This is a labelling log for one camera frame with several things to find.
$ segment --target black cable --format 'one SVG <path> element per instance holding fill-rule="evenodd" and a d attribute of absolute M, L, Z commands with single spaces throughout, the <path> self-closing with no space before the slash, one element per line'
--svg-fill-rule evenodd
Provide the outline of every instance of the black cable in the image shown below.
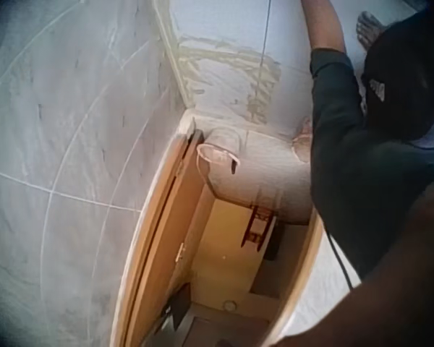
<path fill-rule="evenodd" d="M 349 290 L 352 291 L 352 289 L 354 289 L 354 287 L 352 286 L 352 282 L 350 281 L 349 274 L 347 273 L 346 267 L 344 266 L 344 264 L 341 260 L 341 257 L 339 256 L 339 253 L 336 250 L 336 247 L 334 246 L 333 239 L 331 238 L 331 234 L 328 231 L 326 231 L 326 236 L 328 237 L 328 240 L 330 241 L 331 248 L 333 250 L 333 253 L 334 253 L 336 259 L 338 260 L 339 266 L 341 267 L 342 273 L 344 274 L 344 278 L 346 278 L 346 282 L 347 282 L 347 285 L 349 287 Z"/>

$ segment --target wooden door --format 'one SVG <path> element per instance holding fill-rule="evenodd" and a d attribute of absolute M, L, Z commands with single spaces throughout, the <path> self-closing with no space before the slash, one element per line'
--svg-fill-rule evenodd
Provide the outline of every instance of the wooden door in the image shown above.
<path fill-rule="evenodd" d="M 140 279 L 126 346 L 140 345 L 167 302 L 177 254 L 187 236 L 205 184 L 196 165 L 196 147 L 202 141 L 202 132 L 196 132 L 163 207 Z"/>

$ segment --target cable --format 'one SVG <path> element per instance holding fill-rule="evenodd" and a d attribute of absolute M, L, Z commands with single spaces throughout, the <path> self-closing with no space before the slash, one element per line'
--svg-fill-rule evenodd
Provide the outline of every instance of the cable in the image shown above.
<path fill-rule="evenodd" d="M 344 263 L 342 262 L 338 251 L 336 250 L 336 246 L 334 246 L 333 239 L 331 238 L 331 234 L 329 233 L 328 230 L 326 231 L 326 236 L 328 237 L 328 240 L 330 241 L 330 245 L 331 245 L 331 248 L 333 250 L 334 256 L 338 260 L 339 266 L 341 267 L 342 273 L 344 274 L 344 278 L 346 279 L 349 290 L 352 291 L 352 289 L 354 289 L 354 287 L 352 286 L 352 282 L 350 281 L 349 274 L 347 273 L 346 267 L 344 266 Z"/>

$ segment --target person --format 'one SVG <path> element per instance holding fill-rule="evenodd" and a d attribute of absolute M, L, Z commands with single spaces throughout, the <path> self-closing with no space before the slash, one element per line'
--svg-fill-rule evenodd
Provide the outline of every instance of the person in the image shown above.
<path fill-rule="evenodd" d="M 276 346 L 434 346 L 434 5 L 390 27 L 360 16 L 364 113 L 333 5 L 301 1 L 312 199 L 362 284 Z"/>

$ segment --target dark shirt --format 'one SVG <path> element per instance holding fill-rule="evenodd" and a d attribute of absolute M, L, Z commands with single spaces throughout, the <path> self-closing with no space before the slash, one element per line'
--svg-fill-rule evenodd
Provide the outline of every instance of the dark shirt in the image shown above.
<path fill-rule="evenodd" d="M 357 80 L 344 53 L 314 50 L 310 69 L 312 199 L 326 230 L 364 278 L 434 182 L 434 153 L 365 128 Z"/>

